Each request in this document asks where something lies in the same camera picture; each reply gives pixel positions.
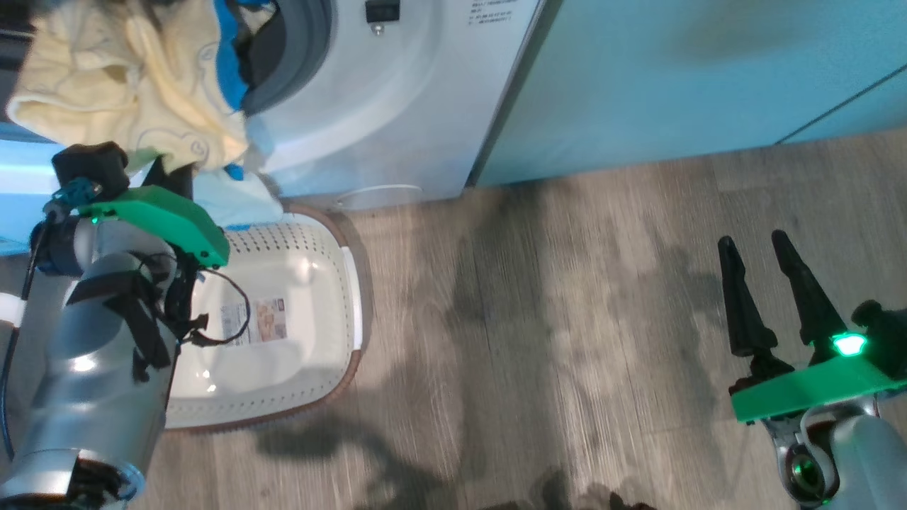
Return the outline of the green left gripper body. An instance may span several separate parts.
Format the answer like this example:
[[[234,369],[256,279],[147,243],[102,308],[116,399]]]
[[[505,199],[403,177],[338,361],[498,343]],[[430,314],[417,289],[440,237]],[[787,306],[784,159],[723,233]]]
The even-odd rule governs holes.
[[[179,247],[204,268],[222,268],[230,261],[230,243],[207,210],[193,200],[159,186],[127,188],[116,199],[77,207],[93,220],[123,220]]]

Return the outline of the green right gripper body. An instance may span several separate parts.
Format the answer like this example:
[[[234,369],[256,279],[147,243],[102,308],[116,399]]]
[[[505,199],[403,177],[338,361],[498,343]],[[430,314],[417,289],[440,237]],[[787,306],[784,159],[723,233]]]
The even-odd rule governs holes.
[[[907,375],[888,375],[865,356],[839,356],[749,387],[730,387],[729,393],[736,420],[749,423],[904,385]]]

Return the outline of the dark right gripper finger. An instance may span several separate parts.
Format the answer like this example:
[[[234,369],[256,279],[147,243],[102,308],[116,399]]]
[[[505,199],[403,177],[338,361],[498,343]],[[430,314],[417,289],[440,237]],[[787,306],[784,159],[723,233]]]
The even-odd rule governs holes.
[[[819,349],[830,346],[833,336],[846,332],[847,326],[833,306],[816,276],[801,258],[790,236],[784,230],[772,232],[775,258],[787,277],[801,322],[800,338],[804,345]]]
[[[722,236],[717,242],[717,252],[730,352],[739,358],[771,356],[772,349],[777,346],[777,336],[762,322],[746,284],[745,264],[734,239]]]

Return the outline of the cream bear print garment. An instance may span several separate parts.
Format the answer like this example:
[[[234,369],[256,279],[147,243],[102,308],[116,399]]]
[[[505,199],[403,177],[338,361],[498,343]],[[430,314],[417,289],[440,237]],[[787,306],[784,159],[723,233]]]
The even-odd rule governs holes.
[[[64,147],[114,142],[166,171],[218,170],[249,149],[227,0],[38,0],[4,110]]]

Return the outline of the paper sticker inside basket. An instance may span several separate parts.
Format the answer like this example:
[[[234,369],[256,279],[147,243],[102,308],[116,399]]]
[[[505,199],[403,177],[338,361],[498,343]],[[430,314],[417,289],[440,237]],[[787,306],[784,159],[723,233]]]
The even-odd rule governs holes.
[[[227,342],[227,346],[251,346],[288,338],[286,300],[282,297],[258,298],[250,304],[252,316],[245,313],[245,300],[220,307],[220,322],[224,338],[237,335],[247,322],[244,332]]]

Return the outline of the cream perforated laundry basket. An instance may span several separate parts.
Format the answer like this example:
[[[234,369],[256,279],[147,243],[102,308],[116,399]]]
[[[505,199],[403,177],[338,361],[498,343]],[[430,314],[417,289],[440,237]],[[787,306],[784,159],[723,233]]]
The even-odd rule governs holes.
[[[175,367],[169,431],[227,431],[285,419],[326,404],[348,387],[364,344],[356,262],[336,223],[315,210],[289,207],[278,222],[226,233],[230,262],[200,278],[192,313],[208,316],[204,334],[219,346],[186,344]],[[227,346],[220,307],[285,298],[288,338]]]

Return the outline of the black door latch socket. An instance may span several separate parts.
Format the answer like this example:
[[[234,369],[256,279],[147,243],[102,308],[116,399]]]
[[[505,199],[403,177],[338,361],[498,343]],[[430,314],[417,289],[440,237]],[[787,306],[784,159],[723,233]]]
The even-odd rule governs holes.
[[[401,0],[365,0],[365,19],[373,35],[382,35],[389,23],[400,20],[400,6]]]

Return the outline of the teal cabinet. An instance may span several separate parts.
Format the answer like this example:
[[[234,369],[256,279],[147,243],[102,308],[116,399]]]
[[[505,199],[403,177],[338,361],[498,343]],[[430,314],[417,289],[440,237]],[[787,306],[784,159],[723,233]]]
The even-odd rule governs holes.
[[[907,0],[546,0],[476,186],[907,125]]]

